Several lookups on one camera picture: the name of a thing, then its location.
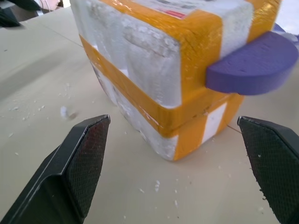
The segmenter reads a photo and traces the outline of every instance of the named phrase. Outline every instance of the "purple half-circle foam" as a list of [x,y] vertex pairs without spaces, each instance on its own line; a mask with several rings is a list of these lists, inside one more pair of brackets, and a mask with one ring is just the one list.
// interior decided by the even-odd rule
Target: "purple half-circle foam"
[[291,41],[267,32],[208,67],[206,87],[245,96],[270,92],[285,83],[298,56]]

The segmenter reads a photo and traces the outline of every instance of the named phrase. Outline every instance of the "label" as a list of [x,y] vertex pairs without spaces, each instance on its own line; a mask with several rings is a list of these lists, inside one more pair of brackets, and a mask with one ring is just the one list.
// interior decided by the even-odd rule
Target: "label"
[[211,0],[134,0],[139,5],[183,19]]

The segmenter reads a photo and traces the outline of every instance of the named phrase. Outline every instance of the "table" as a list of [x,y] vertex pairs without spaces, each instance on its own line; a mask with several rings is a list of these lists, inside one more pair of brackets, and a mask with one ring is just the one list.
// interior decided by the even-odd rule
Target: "table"
[[[195,153],[165,161],[100,88],[70,8],[23,24],[24,30],[0,29],[0,219],[72,126],[109,114],[102,173],[85,224],[278,224],[249,169],[237,116]],[[299,133],[298,84],[297,66],[282,89],[247,97],[238,115]],[[75,118],[61,118],[61,106]]]

